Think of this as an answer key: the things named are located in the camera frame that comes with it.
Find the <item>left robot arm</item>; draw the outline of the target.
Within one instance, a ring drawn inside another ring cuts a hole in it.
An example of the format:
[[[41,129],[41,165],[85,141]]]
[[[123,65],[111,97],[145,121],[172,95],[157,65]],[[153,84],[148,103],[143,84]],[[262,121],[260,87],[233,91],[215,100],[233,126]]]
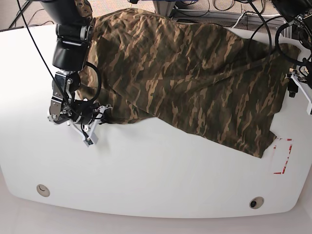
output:
[[[312,2],[310,0],[273,0],[272,4],[278,13],[286,20],[275,34],[275,48],[278,53],[298,68],[287,74],[289,79],[289,97],[295,97],[298,90],[301,90],[308,101],[307,114],[312,114],[312,95],[308,89],[312,88],[312,57],[302,58],[301,61],[286,55],[279,46],[280,33],[295,25],[298,29],[298,40],[303,47],[312,49]]]

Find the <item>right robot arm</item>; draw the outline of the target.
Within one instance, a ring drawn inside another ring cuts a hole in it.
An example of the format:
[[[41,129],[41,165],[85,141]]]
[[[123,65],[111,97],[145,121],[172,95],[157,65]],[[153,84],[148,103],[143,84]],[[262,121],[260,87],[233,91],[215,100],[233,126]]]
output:
[[[87,0],[43,0],[41,5],[57,24],[52,65],[59,71],[53,76],[48,119],[55,124],[66,122],[72,126],[87,146],[96,144],[95,128],[109,106],[96,101],[102,78],[98,68],[87,61],[95,27],[91,5]],[[75,92],[81,84],[78,73],[84,67],[95,71],[97,90],[91,99],[77,100]]]

